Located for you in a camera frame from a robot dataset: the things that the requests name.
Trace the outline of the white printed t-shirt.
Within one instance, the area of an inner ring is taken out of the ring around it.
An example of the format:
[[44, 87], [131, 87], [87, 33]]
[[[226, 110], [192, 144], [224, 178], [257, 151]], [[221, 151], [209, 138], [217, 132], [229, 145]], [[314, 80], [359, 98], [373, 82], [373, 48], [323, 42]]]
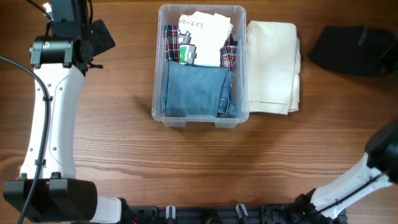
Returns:
[[178, 61], [184, 65], [219, 67], [220, 50], [232, 28], [231, 19], [221, 14], [182, 14], [178, 20]]

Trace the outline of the blue denim jeans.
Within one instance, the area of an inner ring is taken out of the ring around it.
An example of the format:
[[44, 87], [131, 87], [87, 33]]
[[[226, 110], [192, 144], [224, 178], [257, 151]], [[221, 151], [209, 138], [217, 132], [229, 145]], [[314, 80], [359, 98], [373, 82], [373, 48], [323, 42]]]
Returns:
[[173, 117], [235, 118], [233, 79], [234, 73], [227, 68], [167, 61], [162, 82], [162, 112]]

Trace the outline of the red plaid shirt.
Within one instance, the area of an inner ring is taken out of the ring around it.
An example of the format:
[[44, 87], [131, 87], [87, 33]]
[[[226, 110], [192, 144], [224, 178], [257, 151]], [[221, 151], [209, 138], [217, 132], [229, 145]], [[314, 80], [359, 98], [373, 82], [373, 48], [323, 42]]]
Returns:
[[[180, 52], [178, 43], [178, 26], [166, 25], [165, 34], [165, 58], [168, 61], [179, 62]], [[220, 50], [220, 66], [232, 70], [236, 65], [238, 41], [234, 40], [233, 33], [230, 33], [224, 46]]]

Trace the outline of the cream cloth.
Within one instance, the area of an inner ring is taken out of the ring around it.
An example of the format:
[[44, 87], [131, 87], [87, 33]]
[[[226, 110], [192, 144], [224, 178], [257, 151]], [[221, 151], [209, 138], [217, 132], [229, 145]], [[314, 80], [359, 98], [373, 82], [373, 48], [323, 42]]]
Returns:
[[301, 55], [294, 24], [251, 21], [246, 65], [251, 112], [287, 115], [299, 110]]

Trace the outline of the black garment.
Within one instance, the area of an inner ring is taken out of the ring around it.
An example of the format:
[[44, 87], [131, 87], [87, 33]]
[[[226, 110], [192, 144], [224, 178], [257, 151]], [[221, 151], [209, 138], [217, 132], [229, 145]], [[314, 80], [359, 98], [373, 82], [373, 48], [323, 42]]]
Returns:
[[397, 73], [397, 35], [365, 26], [327, 26], [309, 58], [320, 67], [364, 77]]

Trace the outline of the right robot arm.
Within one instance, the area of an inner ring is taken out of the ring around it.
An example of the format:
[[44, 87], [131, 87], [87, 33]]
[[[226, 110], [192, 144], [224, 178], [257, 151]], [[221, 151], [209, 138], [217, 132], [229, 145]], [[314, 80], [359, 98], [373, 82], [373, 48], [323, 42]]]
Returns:
[[302, 194], [290, 204], [291, 223], [347, 223], [346, 208], [397, 183], [397, 120], [377, 131], [363, 157], [333, 182]]

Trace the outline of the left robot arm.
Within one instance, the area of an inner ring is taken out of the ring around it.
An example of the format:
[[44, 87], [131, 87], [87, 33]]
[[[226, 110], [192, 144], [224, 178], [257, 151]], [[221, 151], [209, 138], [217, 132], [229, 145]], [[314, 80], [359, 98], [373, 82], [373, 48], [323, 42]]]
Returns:
[[4, 184], [4, 199], [33, 223], [129, 223], [134, 214], [122, 198], [102, 196], [76, 178], [75, 116], [95, 56], [115, 43], [87, 0], [51, 1], [42, 8], [45, 34], [30, 47], [35, 104], [29, 147], [19, 178]]

